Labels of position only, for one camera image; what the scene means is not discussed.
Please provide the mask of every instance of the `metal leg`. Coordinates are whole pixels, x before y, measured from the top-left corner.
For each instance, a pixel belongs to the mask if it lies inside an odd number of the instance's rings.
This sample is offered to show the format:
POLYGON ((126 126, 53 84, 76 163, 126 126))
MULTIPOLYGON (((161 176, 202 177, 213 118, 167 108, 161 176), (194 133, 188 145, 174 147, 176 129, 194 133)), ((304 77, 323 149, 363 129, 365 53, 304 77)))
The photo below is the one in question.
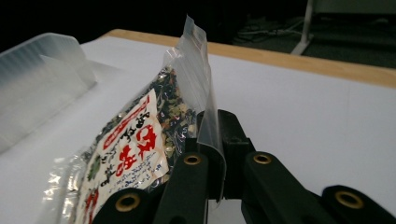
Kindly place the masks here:
POLYGON ((309 29, 311 26, 312 14, 314 12, 314 0, 308 0, 306 4, 305 18, 303 33, 301 35, 300 43, 294 48, 291 54, 301 55, 305 51, 306 47, 311 43, 313 35, 309 34, 309 29))

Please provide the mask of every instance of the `printed label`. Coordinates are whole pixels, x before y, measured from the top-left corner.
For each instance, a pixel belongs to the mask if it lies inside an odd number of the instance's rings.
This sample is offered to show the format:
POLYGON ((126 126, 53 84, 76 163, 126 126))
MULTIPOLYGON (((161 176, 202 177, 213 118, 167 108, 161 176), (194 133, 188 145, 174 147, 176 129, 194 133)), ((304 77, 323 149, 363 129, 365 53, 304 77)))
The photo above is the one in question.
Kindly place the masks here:
POLYGON ((151 90, 97 144, 80 188, 76 223, 91 224, 113 193, 145 189, 168 172, 162 130, 151 90))

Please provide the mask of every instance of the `dark background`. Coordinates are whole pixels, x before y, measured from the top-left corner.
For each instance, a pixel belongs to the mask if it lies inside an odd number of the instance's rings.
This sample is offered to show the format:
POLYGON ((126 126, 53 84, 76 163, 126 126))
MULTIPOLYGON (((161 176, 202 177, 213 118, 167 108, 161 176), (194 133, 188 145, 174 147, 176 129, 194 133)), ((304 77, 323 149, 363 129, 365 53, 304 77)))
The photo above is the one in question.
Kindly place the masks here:
POLYGON ((0 5, 0 52, 44 33, 71 35, 80 44, 113 29, 181 36, 186 16, 211 42, 232 44, 245 21, 265 16, 282 21, 304 15, 306 0, 274 1, 21 1, 0 5))

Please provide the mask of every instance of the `brown edge trim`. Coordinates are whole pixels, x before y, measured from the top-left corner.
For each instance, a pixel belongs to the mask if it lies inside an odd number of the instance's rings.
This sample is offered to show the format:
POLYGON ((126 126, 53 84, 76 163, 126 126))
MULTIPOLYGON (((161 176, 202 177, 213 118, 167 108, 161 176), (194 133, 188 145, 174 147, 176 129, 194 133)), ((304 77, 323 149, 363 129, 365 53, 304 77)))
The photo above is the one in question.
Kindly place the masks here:
MULTIPOLYGON (((176 36, 155 35, 121 29, 111 30, 101 37, 105 36, 125 38, 169 47, 174 47, 179 40, 179 37, 176 36)), ((344 63, 213 42, 208 43, 207 49, 209 54, 396 88, 396 69, 357 63, 344 63)))

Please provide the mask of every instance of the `seasoning packet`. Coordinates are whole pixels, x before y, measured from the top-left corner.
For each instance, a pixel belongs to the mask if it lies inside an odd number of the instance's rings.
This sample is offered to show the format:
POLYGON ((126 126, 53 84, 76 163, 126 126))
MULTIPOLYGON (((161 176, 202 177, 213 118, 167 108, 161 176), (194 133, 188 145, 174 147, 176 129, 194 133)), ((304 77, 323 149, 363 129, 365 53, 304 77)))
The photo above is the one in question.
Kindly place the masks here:
POLYGON ((72 157, 78 166, 64 165, 69 171, 79 169, 62 176, 64 181, 72 178, 74 187, 50 186, 63 191, 56 201, 64 201, 56 206, 63 212, 52 223, 91 224, 114 193, 158 188, 185 152, 187 138, 197 138, 223 155, 213 94, 205 31, 187 16, 183 36, 165 52, 163 68, 154 79, 103 127, 89 148, 72 157), (198 132, 197 115, 203 111, 198 132))

